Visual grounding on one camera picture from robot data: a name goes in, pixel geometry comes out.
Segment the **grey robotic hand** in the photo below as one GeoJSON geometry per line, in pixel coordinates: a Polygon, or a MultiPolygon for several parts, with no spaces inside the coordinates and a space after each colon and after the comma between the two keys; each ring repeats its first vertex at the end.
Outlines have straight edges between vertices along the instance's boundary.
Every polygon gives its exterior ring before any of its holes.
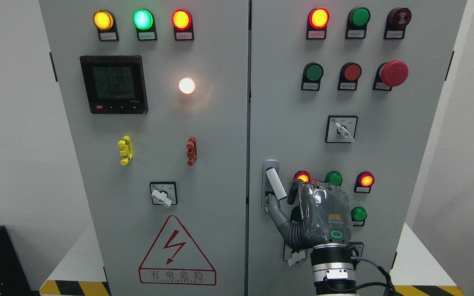
{"type": "Polygon", "coordinates": [[[301,222],[291,222],[276,197],[269,200],[269,215],[284,243],[294,251],[328,243],[348,244],[353,229],[348,194],[319,180],[297,185],[301,222]]]}

